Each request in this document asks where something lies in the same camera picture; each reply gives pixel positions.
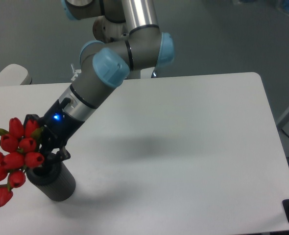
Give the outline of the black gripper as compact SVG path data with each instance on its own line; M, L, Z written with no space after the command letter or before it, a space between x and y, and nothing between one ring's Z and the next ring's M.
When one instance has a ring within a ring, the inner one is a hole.
M28 114L24 119L24 127L43 127L42 143L40 151L43 152L43 168L63 162L71 158L66 149L69 138L83 125L83 121L76 120L64 111L71 103L70 98L56 101L49 110L40 117L36 114Z

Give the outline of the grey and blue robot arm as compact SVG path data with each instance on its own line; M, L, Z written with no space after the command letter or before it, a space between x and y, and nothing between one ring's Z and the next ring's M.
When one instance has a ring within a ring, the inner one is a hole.
M39 152L28 153L29 168L48 167L70 158L69 138L133 71L161 67L174 60L174 44L160 31L151 0L64 0L69 18L82 20L103 16L113 24L125 24L127 35L112 42L90 41L80 53L81 73L43 117L27 115L39 129Z

